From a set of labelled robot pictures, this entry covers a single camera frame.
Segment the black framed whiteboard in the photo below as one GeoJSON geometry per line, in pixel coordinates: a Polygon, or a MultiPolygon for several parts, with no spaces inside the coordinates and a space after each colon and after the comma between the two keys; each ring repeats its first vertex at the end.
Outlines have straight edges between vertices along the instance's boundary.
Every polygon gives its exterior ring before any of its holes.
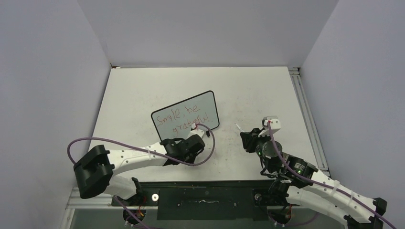
{"type": "Polygon", "coordinates": [[[214,92],[209,90],[151,113],[160,140],[187,138],[194,123],[211,130],[218,128],[220,119],[214,92]]]}

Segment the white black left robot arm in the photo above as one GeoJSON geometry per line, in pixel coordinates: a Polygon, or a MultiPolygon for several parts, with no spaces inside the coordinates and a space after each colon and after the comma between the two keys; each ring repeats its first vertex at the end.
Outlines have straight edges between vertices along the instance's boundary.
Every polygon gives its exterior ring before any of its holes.
{"type": "Polygon", "coordinates": [[[127,146],[125,150],[107,150],[97,145],[74,164],[74,173],[82,199],[102,193],[118,196],[134,206],[141,202],[142,192],[135,178],[121,173],[168,165],[192,165],[204,150],[204,131],[193,130],[186,139],[165,139],[146,147],[127,146]]]}

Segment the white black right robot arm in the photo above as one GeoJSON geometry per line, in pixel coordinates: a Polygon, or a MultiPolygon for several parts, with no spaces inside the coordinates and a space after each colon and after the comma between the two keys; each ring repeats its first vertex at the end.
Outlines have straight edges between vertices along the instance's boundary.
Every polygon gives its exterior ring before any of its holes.
{"type": "Polygon", "coordinates": [[[255,153],[261,175],[271,179],[268,199],[280,205],[298,205],[328,216],[349,229],[381,229],[387,202],[362,196],[330,178],[311,163],[282,151],[268,129],[241,131],[243,149],[255,153]]]}

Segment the white marker pen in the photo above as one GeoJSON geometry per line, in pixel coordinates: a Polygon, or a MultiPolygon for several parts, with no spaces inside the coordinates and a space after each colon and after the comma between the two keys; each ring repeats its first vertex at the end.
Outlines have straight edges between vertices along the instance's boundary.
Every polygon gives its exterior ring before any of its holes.
{"type": "Polygon", "coordinates": [[[235,125],[236,125],[237,129],[238,129],[241,133],[245,132],[245,131],[241,128],[240,125],[238,125],[237,123],[235,123],[235,125]]]}

